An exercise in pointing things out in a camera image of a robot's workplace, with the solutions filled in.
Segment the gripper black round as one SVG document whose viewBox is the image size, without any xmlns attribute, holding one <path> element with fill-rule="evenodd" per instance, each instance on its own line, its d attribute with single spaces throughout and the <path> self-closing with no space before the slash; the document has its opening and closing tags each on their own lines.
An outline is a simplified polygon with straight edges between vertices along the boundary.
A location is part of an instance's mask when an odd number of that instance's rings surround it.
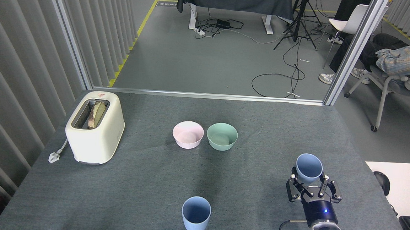
<svg viewBox="0 0 410 230">
<path fill-rule="evenodd" d="M 320 190 L 318 196 L 313 197 L 310 197 L 308 186 L 299 181 L 296 174 L 291 174 L 286 182 L 289 201 L 294 202 L 297 198 L 301 199 L 308 227 L 319 222 L 338 223 L 332 203 L 339 203 L 343 198 L 342 194 L 336 181 L 323 174 L 319 178 L 321 181 Z M 330 197 L 326 193 L 327 188 L 330 190 Z"/>
</svg>

